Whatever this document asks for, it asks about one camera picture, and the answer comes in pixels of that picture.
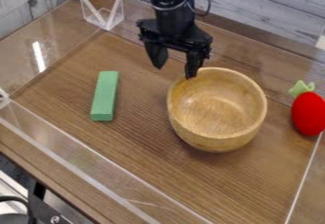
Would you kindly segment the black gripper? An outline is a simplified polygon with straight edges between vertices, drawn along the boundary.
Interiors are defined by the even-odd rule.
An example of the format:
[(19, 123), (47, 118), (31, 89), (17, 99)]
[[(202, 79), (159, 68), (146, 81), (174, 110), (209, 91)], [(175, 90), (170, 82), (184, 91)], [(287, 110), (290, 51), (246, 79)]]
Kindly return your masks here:
[(151, 0), (155, 17), (139, 19), (139, 40), (156, 69), (162, 69), (168, 58), (168, 50), (187, 54), (186, 78), (196, 76), (198, 69), (211, 57), (211, 35), (195, 24), (196, 12), (192, 0)]

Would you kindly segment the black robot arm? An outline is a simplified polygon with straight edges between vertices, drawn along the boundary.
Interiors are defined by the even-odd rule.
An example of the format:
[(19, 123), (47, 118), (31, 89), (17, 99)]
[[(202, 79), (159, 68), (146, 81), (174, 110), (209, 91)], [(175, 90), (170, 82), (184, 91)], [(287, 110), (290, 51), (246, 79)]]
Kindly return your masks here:
[(168, 59), (168, 49), (184, 52), (186, 78), (194, 78), (205, 60), (211, 56), (211, 35), (195, 24), (194, 0), (151, 0), (154, 19), (139, 19), (139, 40), (155, 68)]

